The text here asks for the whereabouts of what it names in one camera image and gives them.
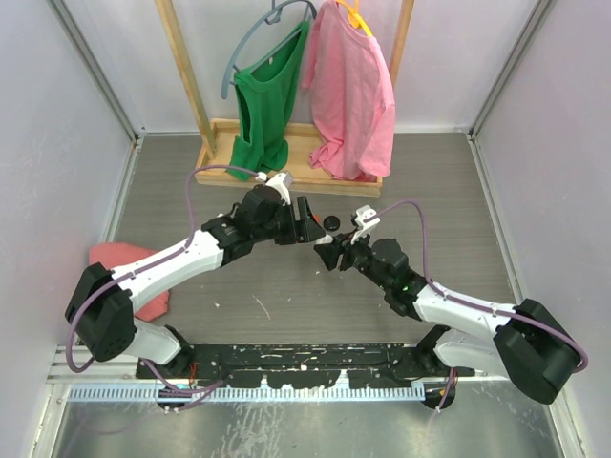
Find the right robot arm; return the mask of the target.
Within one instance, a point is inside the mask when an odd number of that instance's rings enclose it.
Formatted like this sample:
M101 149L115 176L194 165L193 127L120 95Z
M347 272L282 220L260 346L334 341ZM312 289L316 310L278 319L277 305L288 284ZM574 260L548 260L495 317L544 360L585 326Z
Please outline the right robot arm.
M370 243L343 234L325 237L314 249L328 270L353 268L372 281L398 315L433 323L418 345L418 362L429 375L472 368L506 378L550 405L587 366L584 351L540 302L486 302L454 292L413 270L395 239Z

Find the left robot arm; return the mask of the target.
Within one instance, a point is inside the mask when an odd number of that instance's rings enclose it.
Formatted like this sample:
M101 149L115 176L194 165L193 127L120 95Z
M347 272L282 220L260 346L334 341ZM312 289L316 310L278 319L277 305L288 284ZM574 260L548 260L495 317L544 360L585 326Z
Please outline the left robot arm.
M68 341L80 340L93 362L134 356L170 378L182 377L195 361L190 343L170 325L138 319L138 310L174 286L250 254L259 242L292 245L325 234L305 197L292 203L288 195L257 185L229 214L204 223L185 241L115 269L88 266L65 312Z

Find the wooden clothes rack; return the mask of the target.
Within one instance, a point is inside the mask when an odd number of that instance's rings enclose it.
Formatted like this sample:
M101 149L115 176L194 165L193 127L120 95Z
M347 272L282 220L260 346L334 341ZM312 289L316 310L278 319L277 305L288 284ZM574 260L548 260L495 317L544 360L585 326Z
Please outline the wooden clothes rack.
M235 119L211 119L208 117L174 4L171 1L157 1L156 6L202 138L202 146L196 165L202 167L225 163L231 157L233 138L238 133L239 122ZM414 3L412 1L401 3L389 63L392 82L396 81L400 69L413 7ZM381 196L383 187L381 178L368 182L339 180L333 178L324 170L314 169L309 165L309 153L321 144L319 132L314 125L290 123L285 134L289 146L289 158L286 167L294 176L293 188L295 190L340 196L371 198Z

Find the green t-shirt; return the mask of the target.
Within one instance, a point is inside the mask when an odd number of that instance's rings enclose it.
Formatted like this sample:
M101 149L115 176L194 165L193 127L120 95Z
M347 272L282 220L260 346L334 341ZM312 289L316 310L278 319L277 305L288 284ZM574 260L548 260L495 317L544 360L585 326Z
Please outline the green t-shirt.
M288 160L284 138L292 116L302 59L310 31L300 22L271 55L234 73L240 133L235 137L228 174L240 181L248 171L280 171Z

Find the pink t-shirt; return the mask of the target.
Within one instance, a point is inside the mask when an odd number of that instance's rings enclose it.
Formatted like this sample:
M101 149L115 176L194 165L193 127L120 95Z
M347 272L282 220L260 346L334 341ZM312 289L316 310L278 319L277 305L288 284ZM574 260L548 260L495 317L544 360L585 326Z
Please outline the pink t-shirt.
M324 2L311 28L302 87L322 139L310 166L335 179L387 177L395 129L390 72L377 39L354 29L335 1Z

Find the red folded cloth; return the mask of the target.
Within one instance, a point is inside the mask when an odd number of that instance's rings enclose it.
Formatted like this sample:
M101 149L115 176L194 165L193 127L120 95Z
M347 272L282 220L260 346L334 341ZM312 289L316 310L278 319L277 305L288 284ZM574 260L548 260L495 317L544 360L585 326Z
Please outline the red folded cloth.
M140 261L155 255L157 251L144 247L122 243L106 242L93 246L89 250L88 261L90 265L101 263L106 269L113 269L120 265ZM169 310L170 293L165 291L142 306L136 317L146 322L165 315Z

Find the yellow hanger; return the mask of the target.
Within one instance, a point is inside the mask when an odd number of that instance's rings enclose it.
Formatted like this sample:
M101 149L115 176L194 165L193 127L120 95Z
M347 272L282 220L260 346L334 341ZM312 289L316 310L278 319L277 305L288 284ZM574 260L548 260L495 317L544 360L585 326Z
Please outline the yellow hanger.
M369 25L360 14L358 0L355 0L353 4L350 4L346 0L336 0L335 3L346 10L348 13L348 22L354 29L362 30L366 36L372 37Z

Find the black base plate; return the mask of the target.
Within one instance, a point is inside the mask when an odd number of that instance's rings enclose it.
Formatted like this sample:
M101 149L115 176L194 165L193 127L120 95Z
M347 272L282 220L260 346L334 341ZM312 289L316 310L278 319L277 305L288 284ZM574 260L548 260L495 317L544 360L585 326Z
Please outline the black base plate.
M450 369L423 364L414 346L400 343L197 344L179 371L159 365L165 379L223 381L235 388L330 388L348 377L348 387L410 387L428 377L445 378Z

